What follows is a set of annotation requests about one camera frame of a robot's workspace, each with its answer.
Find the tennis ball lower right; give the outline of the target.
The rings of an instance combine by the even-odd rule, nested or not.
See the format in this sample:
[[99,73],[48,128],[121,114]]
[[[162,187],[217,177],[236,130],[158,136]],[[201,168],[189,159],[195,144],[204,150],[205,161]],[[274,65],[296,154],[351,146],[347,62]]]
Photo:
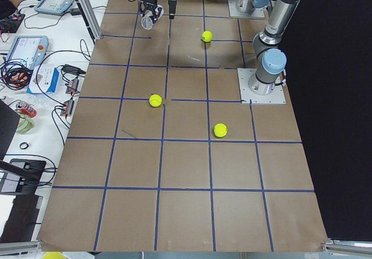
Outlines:
[[213,133],[217,138],[223,138],[228,133],[228,128],[224,123],[217,123],[213,127]]

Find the tennis ball centre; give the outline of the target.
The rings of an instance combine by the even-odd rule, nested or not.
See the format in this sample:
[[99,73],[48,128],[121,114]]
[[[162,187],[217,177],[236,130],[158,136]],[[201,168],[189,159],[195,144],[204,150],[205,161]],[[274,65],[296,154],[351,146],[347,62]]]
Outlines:
[[149,97],[149,104],[152,106],[152,107],[159,107],[162,105],[162,102],[163,102],[163,99],[160,95],[158,94],[152,94],[150,97]]

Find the tennis ball upper middle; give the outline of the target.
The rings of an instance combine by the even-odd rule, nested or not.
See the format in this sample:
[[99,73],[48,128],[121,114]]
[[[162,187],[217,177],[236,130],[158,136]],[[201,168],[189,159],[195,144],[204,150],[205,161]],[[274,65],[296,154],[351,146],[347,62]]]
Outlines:
[[205,43],[211,42],[213,39],[213,33],[209,30],[206,30],[202,33],[201,40]]

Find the aluminium frame post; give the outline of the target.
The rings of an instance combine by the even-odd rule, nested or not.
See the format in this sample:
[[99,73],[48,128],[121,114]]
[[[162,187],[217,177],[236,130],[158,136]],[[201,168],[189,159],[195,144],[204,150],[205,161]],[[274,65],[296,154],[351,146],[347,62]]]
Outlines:
[[90,0],[75,0],[75,1],[81,12],[81,15],[83,17],[88,33],[93,43],[95,43],[96,40],[99,40],[101,38],[102,31],[96,19]]

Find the brown paper table cover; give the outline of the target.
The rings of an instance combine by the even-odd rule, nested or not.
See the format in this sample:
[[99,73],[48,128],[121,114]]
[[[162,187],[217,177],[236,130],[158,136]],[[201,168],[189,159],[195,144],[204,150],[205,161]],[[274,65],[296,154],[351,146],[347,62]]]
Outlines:
[[231,18],[227,0],[178,0],[175,19],[146,31],[136,10],[108,0],[42,248],[319,251],[327,235],[290,99],[241,102],[237,69],[257,66],[266,20]]

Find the upper teach pendant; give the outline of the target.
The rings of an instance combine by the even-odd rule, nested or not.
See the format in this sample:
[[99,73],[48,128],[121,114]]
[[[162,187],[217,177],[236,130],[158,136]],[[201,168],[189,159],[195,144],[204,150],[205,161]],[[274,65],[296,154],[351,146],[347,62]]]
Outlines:
[[49,15],[63,15],[72,6],[74,0],[41,0],[34,10]]

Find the person at desk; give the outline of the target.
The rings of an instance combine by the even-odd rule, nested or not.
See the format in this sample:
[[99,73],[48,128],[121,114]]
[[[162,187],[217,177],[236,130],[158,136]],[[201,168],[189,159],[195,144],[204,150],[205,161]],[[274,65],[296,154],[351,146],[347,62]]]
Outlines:
[[1,20],[14,14],[22,0],[1,0]]

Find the black power adapter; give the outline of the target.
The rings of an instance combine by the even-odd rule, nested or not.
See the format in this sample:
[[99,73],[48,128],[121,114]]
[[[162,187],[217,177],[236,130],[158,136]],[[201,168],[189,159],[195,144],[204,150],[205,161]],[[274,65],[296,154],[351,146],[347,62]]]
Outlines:
[[72,66],[72,65],[69,65],[69,64],[63,65],[62,71],[63,71],[63,73],[72,74],[72,75],[75,75],[75,76],[80,76],[80,75],[85,75],[86,74],[86,72],[84,70],[82,70],[81,68],[76,67],[76,66]]

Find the red soda can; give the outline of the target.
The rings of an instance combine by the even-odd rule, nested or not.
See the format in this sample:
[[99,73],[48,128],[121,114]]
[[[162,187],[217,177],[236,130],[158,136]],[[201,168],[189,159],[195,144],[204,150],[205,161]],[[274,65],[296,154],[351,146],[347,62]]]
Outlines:
[[19,101],[16,105],[17,111],[33,118],[37,115],[36,109],[34,109],[30,104],[25,101]]

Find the lower teach pendant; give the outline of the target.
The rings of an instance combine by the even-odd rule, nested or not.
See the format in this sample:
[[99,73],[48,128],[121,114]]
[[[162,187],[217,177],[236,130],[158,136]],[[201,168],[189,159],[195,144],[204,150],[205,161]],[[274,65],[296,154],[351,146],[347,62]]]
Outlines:
[[20,62],[33,70],[43,61],[48,45],[49,39],[45,35],[17,36],[6,56],[6,61]]

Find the teach pendant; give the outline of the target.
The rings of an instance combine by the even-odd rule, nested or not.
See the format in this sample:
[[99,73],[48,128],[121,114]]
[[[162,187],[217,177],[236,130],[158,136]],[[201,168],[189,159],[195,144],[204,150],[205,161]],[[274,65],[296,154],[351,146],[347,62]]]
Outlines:
[[72,6],[74,0],[41,0],[34,10],[49,15],[63,15]]
[[6,61],[20,62],[33,70],[43,61],[48,45],[49,39],[45,35],[17,36],[6,56]]

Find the blue white cardboard box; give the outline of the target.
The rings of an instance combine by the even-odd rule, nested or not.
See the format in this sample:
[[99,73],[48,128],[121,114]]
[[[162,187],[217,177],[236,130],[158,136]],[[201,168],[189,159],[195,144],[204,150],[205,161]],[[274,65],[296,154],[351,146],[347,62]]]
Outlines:
[[27,92],[36,94],[41,92],[55,92],[58,84],[59,71],[52,64],[43,64],[34,68]]

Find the tennis ball bottom edge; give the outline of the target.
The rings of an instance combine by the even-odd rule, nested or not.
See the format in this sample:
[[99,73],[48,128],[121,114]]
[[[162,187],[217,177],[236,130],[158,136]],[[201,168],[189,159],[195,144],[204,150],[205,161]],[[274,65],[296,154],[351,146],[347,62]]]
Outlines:
[[61,252],[49,251],[42,256],[42,259],[66,259],[66,257]]

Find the green tape roll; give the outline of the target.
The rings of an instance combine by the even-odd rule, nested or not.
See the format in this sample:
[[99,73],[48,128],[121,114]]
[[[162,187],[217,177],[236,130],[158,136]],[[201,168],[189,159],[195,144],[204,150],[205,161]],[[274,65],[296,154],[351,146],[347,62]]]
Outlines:
[[19,123],[16,128],[16,133],[25,134],[34,127],[34,122],[31,117],[25,114],[20,115]]

